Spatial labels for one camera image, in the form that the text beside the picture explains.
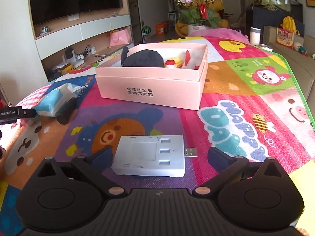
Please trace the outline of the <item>white usb charger box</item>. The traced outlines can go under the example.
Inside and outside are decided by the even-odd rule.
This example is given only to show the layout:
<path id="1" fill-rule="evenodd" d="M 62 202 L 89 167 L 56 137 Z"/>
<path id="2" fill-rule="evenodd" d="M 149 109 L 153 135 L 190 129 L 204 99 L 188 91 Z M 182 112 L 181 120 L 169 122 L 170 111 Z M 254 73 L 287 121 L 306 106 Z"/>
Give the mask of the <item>white usb charger box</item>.
<path id="1" fill-rule="evenodd" d="M 182 135 L 122 136 L 112 170 L 117 175 L 183 177 L 187 157 L 197 157 L 197 151 L 184 147 Z"/>

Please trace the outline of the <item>white yogurt drink bottle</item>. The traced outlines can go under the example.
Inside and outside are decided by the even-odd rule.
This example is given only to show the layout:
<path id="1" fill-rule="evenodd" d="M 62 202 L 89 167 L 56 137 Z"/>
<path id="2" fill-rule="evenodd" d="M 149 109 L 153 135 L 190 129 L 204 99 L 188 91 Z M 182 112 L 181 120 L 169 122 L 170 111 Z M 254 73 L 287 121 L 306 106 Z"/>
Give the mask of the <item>white yogurt drink bottle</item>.
<path id="1" fill-rule="evenodd" d="M 174 57 L 164 62 L 165 68 L 181 68 L 183 60 L 180 57 Z"/>

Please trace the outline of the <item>black plush toy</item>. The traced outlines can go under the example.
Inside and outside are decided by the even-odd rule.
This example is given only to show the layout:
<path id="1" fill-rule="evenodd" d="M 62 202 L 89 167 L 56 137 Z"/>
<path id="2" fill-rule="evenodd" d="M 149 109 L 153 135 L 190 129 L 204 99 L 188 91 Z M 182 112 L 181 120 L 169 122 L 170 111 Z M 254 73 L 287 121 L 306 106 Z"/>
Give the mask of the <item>black plush toy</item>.
<path id="1" fill-rule="evenodd" d="M 129 48 L 124 47 L 121 53 L 122 67 L 163 68 L 164 66 L 164 60 L 157 51 L 145 49 L 127 56 L 128 52 Z"/>

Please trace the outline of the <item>pink and teal toy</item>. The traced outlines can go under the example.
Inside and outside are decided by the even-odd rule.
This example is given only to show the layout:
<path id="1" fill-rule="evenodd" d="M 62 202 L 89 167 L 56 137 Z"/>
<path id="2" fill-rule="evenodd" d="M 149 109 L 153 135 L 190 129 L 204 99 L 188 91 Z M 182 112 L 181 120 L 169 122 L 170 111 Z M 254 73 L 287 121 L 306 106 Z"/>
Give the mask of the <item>pink and teal toy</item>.
<path id="1" fill-rule="evenodd" d="M 17 119 L 17 121 L 15 123 L 13 123 L 11 125 L 11 128 L 14 127 L 24 127 L 24 126 L 32 126 L 34 124 L 34 122 L 36 122 L 36 118 L 21 118 L 21 119 Z"/>

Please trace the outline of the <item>blue tissue pack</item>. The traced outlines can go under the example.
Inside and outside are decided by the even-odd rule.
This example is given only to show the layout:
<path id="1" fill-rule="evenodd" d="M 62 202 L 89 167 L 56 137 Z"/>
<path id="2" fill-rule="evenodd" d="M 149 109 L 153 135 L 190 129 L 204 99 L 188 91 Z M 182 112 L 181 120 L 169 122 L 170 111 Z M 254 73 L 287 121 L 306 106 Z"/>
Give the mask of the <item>blue tissue pack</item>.
<path id="1" fill-rule="evenodd" d="M 56 117 L 71 98 L 77 98 L 82 86 L 65 83 L 43 96 L 34 106 L 37 114 L 46 117 Z"/>

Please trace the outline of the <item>black cylinder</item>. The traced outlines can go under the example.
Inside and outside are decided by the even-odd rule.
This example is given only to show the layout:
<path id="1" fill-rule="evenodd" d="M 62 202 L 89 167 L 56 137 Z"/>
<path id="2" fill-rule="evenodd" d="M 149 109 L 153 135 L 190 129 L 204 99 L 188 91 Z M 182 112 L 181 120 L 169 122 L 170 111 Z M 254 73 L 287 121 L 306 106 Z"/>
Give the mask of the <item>black cylinder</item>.
<path id="1" fill-rule="evenodd" d="M 69 119 L 75 110 L 77 105 L 77 100 L 76 98 L 71 98 L 64 108 L 61 110 L 60 114 L 57 116 L 57 121 L 61 125 L 66 125 L 69 122 Z"/>

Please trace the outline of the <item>colourful cartoon play mat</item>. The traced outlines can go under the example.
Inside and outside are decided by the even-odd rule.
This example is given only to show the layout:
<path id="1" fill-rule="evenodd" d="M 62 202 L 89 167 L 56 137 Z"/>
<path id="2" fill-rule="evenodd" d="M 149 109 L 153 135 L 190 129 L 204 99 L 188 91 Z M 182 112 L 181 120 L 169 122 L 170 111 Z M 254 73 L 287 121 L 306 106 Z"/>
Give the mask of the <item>colourful cartoon play mat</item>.
<path id="1" fill-rule="evenodd" d="M 32 126 L 1 127 L 1 235 L 314 235 L 314 118 L 288 62 L 239 39 L 165 43 L 178 42 L 208 46 L 198 110 L 103 98 L 96 67 L 19 103 L 34 109 L 65 83 L 83 87 L 66 125 L 37 114 Z M 114 160 L 122 136 L 147 135 L 182 135 L 196 148 L 183 177 L 117 175 L 111 164 L 102 175 L 127 195 L 105 197 L 71 164 L 104 147 Z M 218 174 L 211 147 L 249 166 L 215 196 L 195 197 Z"/>

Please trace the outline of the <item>white tv cabinet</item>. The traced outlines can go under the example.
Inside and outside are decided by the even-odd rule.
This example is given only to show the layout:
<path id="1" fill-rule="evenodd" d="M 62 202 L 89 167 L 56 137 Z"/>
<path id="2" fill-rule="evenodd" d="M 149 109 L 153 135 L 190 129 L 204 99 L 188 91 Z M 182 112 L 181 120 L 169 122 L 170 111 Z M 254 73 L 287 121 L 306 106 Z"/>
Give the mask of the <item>white tv cabinet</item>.
<path id="1" fill-rule="evenodd" d="M 53 78 L 52 68 L 62 62 L 66 50 L 82 53 L 88 45 L 98 51 L 109 47 L 109 32 L 130 29 L 128 0 L 122 0 L 122 7 L 72 14 L 55 20 L 31 26 L 40 63 L 48 80 Z"/>

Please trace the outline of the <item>pink cardboard box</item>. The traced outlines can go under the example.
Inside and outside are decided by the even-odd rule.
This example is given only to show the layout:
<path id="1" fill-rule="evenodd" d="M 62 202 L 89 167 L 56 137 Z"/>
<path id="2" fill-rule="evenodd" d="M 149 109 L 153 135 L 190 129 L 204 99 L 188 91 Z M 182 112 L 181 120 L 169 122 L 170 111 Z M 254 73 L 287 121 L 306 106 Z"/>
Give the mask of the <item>pink cardboard box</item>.
<path id="1" fill-rule="evenodd" d="M 198 110 L 208 70 L 208 46 L 200 43 L 151 43 L 129 49 L 128 56 L 141 50 L 157 51 L 164 61 L 186 51 L 202 54 L 198 70 L 181 68 L 122 67 L 121 54 L 95 69 L 101 97 L 108 99 Z"/>

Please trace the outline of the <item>red white item in box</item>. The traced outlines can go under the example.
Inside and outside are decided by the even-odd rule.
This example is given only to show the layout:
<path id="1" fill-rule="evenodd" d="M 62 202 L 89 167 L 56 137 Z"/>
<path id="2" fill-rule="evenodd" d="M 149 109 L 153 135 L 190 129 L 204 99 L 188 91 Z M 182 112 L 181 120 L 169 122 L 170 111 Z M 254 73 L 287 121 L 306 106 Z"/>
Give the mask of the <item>red white item in box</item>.
<path id="1" fill-rule="evenodd" d="M 186 51 L 182 69 L 198 70 L 202 60 L 202 54 L 197 50 Z"/>

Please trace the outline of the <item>pink gift bag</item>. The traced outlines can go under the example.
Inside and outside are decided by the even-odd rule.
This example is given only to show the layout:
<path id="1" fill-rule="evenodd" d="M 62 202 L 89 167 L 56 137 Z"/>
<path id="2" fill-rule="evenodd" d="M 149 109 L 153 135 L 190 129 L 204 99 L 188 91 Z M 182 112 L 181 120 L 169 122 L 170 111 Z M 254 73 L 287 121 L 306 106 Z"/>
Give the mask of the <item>pink gift bag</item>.
<path id="1" fill-rule="evenodd" d="M 131 43 L 131 37 L 127 29 L 115 30 L 109 35 L 109 44 L 111 47 Z"/>

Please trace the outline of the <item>white cup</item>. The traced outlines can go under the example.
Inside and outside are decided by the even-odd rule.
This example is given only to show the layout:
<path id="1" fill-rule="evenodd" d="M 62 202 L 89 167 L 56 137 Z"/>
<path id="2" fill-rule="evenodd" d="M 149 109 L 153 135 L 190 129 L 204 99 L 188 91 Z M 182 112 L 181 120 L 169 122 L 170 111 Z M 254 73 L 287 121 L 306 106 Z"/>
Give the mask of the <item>white cup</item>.
<path id="1" fill-rule="evenodd" d="M 261 30 L 259 28 L 251 27 L 250 28 L 250 44 L 254 46 L 258 46 L 260 44 L 260 33 Z"/>

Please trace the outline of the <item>yellow red toy bag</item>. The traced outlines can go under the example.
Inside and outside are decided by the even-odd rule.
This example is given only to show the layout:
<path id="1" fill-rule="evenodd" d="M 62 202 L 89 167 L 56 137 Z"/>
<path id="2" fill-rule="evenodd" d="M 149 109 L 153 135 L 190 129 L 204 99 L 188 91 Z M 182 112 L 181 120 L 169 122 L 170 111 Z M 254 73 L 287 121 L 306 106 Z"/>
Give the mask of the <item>yellow red toy bag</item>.
<path id="1" fill-rule="evenodd" d="M 291 16 L 284 17 L 283 22 L 280 24 L 280 28 L 277 28 L 277 43 L 292 49 L 295 35 L 299 36 L 300 32 L 296 27 L 294 18 Z"/>

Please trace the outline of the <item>yellow plush bear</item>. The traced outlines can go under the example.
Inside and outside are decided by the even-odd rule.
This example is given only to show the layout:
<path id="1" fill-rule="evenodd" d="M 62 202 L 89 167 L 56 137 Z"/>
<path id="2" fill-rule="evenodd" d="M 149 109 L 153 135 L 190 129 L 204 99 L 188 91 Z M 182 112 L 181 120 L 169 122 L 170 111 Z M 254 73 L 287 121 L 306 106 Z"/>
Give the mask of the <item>yellow plush bear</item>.
<path id="1" fill-rule="evenodd" d="M 176 2 L 180 8 L 180 17 L 175 24 L 178 36 L 188 35 L 188 26 L 208 28 L 229 28 L 229 22 L 223 18 L 224 5 L 222 0 L 195 1 L 184 5 Z"/>

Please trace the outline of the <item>purple orchid flower pot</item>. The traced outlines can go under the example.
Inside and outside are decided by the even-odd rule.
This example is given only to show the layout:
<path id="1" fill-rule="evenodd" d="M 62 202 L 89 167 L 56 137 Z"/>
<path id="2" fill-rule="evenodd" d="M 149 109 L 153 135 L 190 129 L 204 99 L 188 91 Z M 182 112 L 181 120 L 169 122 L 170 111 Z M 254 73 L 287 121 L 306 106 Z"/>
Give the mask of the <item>purple orchid flower pot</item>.
<path id="1" fill-rule="evenodd" d="M 174 0 L 180 10 L 177 21 L 181 25 L 217 28 L 222 19 L 218 11 L 223 10 L 223 0 Z"/>

